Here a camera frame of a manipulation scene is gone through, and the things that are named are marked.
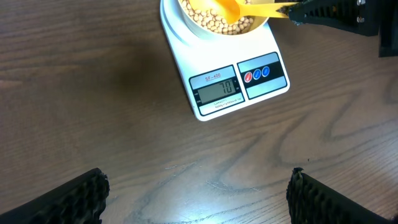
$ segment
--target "blue button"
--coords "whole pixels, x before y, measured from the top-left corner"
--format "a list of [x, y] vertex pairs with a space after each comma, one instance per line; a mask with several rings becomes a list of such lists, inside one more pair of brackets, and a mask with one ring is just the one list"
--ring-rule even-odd
[[267, 77], [269, 75], [269, 67], [268, 66], [265, 66], [263, 69], [262, 69], [262, 76], [263, 77]]
[[256, 69], [253, 73], [253, 79], [257, 80], [261, 77], [261, 71], [259, 69]]

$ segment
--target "red button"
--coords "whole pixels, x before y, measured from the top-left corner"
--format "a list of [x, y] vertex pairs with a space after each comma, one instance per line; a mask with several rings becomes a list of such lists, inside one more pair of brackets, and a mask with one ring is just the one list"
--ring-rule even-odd
[[244, 81], [246, 83], [249, 83], [252, 78], [253, 78], [253, 74], [251, 72], [247, 72], [247, 74], [244, 75]]

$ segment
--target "scale display reading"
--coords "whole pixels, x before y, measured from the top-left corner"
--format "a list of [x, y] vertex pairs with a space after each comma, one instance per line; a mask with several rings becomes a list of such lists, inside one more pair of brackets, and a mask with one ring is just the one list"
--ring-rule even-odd
[[228, 96], [235, 92], [236, 90], [232, 79], [225, 80], [198, 90], [199, 97], [202, 103], [207, 103], [209, 101]]

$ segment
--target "scale control panel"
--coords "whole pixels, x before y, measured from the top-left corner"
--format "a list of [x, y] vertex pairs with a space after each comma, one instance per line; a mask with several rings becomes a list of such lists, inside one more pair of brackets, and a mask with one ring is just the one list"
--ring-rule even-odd
[[288, 87], [287, 76], [276, 52], [238, 62], [236, 65], [241, 84], [234, 65], [189, 79], [200, 115], [205, 117]]

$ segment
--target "wood grain surface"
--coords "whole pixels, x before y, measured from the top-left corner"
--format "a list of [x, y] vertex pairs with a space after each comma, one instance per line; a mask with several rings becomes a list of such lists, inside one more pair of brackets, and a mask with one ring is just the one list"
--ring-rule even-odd
[[0, 213], [99, 167], [104, 223], [290, 223], [300, 166], [396, 214], [398, 58], [377, 37], [269, 23], [291, 89], [202, 123], [158, 0], [1, 1]]

